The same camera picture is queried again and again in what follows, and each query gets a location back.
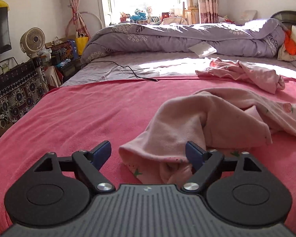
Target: gray ribbed surface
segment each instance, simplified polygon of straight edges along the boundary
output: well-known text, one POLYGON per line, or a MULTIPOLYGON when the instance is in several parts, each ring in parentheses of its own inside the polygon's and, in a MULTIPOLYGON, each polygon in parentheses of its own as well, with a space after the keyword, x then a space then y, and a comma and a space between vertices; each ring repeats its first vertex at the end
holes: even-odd
POLYGON ((291 237, 283 225, 246 230, 216 219, 196 195, 174 185, 122 185, 97 196, 76 221, 52 229, 15 225, 3 237, 291 237))

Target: yellow tote bag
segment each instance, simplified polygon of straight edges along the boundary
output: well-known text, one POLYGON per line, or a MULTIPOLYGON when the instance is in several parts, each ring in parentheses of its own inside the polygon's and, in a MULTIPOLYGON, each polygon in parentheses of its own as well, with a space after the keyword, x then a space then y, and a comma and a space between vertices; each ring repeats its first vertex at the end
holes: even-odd
POLYGON ((83 52, 85 46, 87 45, 88 40, 89 40, 88 37, 76 38, 76 44, 77 44, 77 49, 78 49, 79 56, 82 55, 82 52, 83 52))

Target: fan grille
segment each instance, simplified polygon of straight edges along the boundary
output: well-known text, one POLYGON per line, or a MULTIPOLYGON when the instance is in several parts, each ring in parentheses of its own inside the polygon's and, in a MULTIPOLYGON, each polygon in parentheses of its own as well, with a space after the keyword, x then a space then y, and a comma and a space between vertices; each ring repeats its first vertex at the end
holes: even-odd
POLYGON ((20 40, 23 52, 32 54, 41 50, 45 45, 45 35, 40 28, 31 28, 24 33, 20 40))

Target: checkered curtain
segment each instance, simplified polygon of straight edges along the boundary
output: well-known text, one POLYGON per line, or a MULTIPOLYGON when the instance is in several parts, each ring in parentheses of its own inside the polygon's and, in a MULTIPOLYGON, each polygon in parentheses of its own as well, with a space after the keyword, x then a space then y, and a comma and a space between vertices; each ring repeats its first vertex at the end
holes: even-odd
POLYGON ((219 0, 199 0, 200 23, 217 23, 219 0))
POLYGON ((85 25, 83 18, 81 14, 78 11, 79 8, 79 0, 69 0, 70 6, 72 8, 72 19, 73 24, 76 26, 76 31, 78 34, 86 34, 88 37, 90 37, 90 34, 87 30, 87 26, 85 25))

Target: purple comforter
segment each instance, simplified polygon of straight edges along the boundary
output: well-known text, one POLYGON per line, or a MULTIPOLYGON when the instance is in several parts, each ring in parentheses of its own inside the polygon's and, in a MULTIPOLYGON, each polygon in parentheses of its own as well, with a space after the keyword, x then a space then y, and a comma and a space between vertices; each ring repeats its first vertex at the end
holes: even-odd
POLYGON ((215 47, 217 53, 244 57, 274 57, 284 43, 286 28, 276 19, 253 20, 244 26, 233 24, 138 25, 123 23, 106 27, 86 45, 81 62, 113 52, 191 52, 200 42, 215 47))

